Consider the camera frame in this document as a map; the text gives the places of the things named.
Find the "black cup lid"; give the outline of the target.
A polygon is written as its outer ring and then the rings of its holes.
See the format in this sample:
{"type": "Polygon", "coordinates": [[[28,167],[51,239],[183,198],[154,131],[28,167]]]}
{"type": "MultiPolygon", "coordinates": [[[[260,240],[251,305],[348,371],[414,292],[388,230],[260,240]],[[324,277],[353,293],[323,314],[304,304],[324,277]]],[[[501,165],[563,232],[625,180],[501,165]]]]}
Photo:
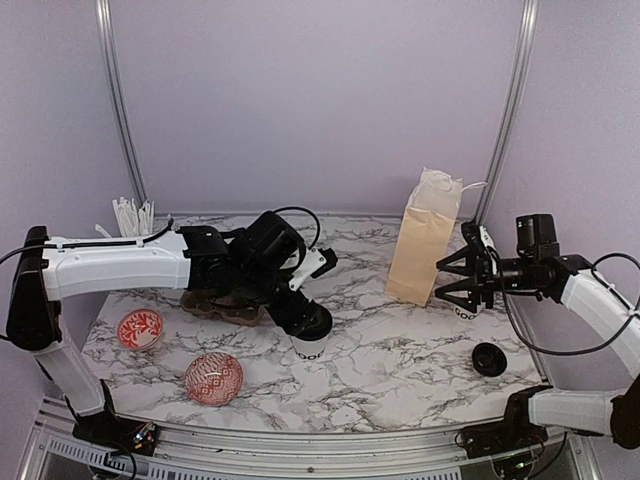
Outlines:
{"type": "Polygon", "coordinates": [[[472,351],[471,359],[474,369],[485,377],[498,377],[508,366],[504,352],[497,345],[488,342],[477,344],[472,351]]]}
{"type": "Polygon", "coordinates": [[[289,333],[303,341],[317,341],[326,337],[333,327],[333,317],[323,306],[311,302],[304,311],[302,320],[289,333]]]}

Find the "white paper coffee cup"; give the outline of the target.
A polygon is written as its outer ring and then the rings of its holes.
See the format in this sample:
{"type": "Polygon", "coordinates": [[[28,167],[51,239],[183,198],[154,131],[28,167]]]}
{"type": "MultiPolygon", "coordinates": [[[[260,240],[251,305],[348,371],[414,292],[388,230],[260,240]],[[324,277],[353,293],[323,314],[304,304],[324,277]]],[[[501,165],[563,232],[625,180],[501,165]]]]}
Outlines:
{"type": "Polygon", "coordinates": [[[329,334],[291,336],[294,352],[302,360],[318,360],[325,352],[329,334]]]}

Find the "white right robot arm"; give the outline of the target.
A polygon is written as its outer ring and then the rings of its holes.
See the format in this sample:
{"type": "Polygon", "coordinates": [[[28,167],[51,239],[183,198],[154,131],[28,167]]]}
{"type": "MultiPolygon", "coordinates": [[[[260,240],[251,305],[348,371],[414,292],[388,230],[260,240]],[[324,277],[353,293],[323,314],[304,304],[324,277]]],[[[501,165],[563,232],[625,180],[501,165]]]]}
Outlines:
{"type": "MultiPolygon", "coordinates": [[[[502,259],[485,228],[462,224],[465,246],[439,260],[438,270],[459,276],[439,287],[437,298],[470,313],[492,308],[495,294],[549,298],[579,316],[610,347],[633,379],[639,377],[639,304],[630,302],[578,254],[563,255],[550,214],[516,220],[517,255],[502,259]]],[[[618,446],[639,446],[639,384],[627,390],[578,392],[548,385],[509,396],[501,420],[462,430],[471,458],[522,448],[557,426],[586,436],[608,436],[618,446]]]]}

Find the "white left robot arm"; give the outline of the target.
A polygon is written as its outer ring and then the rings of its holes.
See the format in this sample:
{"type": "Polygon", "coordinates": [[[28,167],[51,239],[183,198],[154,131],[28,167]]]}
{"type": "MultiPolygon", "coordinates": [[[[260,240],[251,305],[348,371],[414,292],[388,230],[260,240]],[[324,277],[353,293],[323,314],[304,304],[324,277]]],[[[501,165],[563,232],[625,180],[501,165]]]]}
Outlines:
{"type": "Polygon", "coordinates": [[[60,323],[62,300],[134,289],[208,290],[262,306],[287,335],[325,338],[329,311],[301,290],[336,264],[332,250],[315,249],[276,211],[249,226],[221,232],[212,226],[166,226],[147,237],[67,239],[43,226],[28,231],[16,257],[6,338],[29,351],[65,394],[73,413],[106,445],[125,438],[108,387],[89,370],[60,323]]]}

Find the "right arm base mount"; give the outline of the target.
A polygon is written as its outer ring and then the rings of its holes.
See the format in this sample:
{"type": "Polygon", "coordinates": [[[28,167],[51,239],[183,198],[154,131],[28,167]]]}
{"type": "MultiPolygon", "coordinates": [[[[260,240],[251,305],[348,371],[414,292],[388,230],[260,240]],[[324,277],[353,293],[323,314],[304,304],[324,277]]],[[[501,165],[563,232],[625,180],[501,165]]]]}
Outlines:
{"type": "Polygon", "coordinates": [[[461,429],[455,443],[465,450],[468,459],[475,459],[542,445],[547,440],[544,427],[502,419],[461,429]]]}

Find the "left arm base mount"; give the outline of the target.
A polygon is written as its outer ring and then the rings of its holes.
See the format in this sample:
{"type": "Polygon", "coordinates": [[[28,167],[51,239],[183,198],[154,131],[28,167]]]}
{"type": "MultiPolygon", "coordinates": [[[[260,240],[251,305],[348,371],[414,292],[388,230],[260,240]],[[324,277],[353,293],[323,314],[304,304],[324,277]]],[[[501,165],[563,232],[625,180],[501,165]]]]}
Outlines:
{"type": "Polygon", "coordinates": [[[102,412],[79,417],[74,425],[74,438],[116,450],[152,456],[157,446],[159,428],[153,422],[112,416],[102,412]]]}

